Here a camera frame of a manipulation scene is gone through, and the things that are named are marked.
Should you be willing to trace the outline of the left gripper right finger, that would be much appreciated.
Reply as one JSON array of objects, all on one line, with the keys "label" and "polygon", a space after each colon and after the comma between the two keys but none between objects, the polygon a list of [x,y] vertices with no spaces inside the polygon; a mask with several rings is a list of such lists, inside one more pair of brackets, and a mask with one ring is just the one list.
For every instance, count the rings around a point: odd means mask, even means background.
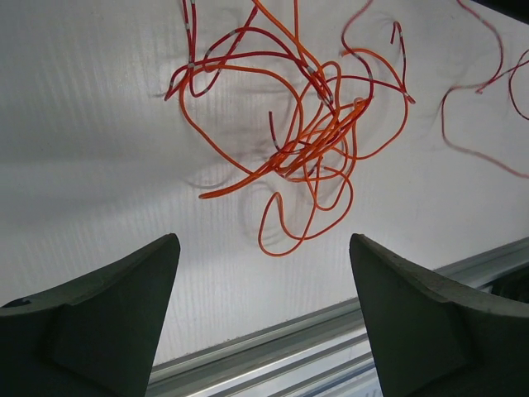
[{"label": "left gripper right finger", "polygon": [[383,395],[527,395],[527,239],[429,270],[355,234],[350,262]]}]

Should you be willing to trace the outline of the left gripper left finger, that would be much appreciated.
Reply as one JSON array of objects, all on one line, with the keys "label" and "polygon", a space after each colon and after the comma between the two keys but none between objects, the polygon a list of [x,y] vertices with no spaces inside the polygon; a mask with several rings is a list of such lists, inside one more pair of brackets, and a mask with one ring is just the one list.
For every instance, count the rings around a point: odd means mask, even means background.
[{"label": "left gripper left finger", "polygon": [[143,396],[179,264],[162,236],[1,307],[3,396]]}]

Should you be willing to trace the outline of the red orange cable ball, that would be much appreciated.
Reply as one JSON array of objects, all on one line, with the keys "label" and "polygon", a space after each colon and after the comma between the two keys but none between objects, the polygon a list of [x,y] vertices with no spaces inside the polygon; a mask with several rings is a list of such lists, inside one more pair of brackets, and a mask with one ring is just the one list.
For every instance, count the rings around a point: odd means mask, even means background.
[{"label": "red orange cable ball", "polygon": [[[214,41],[197,56],[198,10],[194,1],[181,3],[188,59],[172,74],[164,100],[177,98],[187,124],[223,159],[244,173],[240,181],[200,194],[216,199],[235,193],[266,175],[276,174],[292,184],[307,187],[312,200],[304,229],[293,233],[287,223],[284,198],[273,193],[264,207],[257,232],[260,250],[270,257],[283,257],[304,242],[314,240],[339,224],[350,211],[354,198],[351,176],[358,162],[368,160],[393,143],[398,130],[369,154],[359,153],[357,126],[374,101],[378,87],[403,98],[406,123],[414,98],[407,90],[407,72],[396,69],[371,49],[350,46],[341,39],[342,57],[352,56],[365,74],[345,74],[334,60],[320,62],[301,41],[300,5],[293,2],[293,26],[287,28],[261,1],[255,1],[245,22]],[[255,170],[246,168],[224,151],[200,127],[188,110],[186,97],[198,99],[212,91],[224,70],[266,76],[281,83],[292,95],[294,106],[284,139],[268,113],[273,153]]]}]

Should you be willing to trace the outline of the aluminium mounting rail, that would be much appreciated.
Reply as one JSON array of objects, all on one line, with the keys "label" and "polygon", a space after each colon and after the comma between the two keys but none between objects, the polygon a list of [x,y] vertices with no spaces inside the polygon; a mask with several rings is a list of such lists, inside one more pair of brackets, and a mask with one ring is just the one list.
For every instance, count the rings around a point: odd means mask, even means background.
[{"label": "aluminium mounting rail", "polygon": [[367,343],[357,298],[278,326],[156,366],[148,396],[213,396],[238,385],[255,387]]}]

